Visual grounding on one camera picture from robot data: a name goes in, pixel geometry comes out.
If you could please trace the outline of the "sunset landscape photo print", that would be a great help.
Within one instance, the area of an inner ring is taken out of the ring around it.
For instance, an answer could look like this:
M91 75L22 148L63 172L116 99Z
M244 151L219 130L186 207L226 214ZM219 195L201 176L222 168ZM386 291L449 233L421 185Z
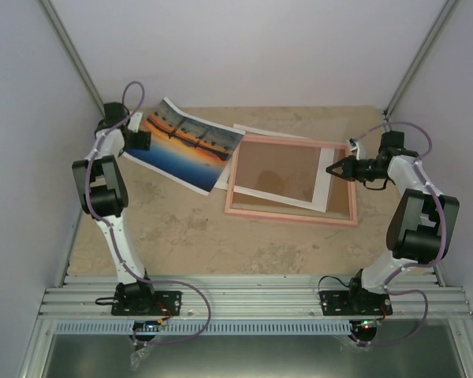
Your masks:
M202 195L210 194L245 134L186 113L169 98L143 115L139 130L151 136L149 147L129 146L125 156Z

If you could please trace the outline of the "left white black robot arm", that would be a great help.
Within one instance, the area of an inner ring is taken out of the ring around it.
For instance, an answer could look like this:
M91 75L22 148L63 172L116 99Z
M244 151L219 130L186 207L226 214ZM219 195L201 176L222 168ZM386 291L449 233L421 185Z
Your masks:
M104 118L95 130L95 144L83 160L72 164L73 177L82 210L95 220L104 234L117 271L117 286L112 298L98 299L98 305L111 305L111 314L149 315L155 309L157 296L146 283L147 270L129 241L125 225L128 192L117 164L126 143L146 132L129 130L130 112L120 102L104 105Z

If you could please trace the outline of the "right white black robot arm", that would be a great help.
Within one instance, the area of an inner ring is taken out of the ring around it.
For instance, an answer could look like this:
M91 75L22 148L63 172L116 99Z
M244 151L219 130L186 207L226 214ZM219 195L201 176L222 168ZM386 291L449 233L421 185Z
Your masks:
M390 284L415 267L432 267L446 255L460 203L444 195L423 170L418 153L404 146L404 133L382 134L378 155L364 158L359 139L350 139L350 156L327 168L346 181L393 183L401 198L386 233L386 250L361 269L341 291L319 291L326 316L392 314Z

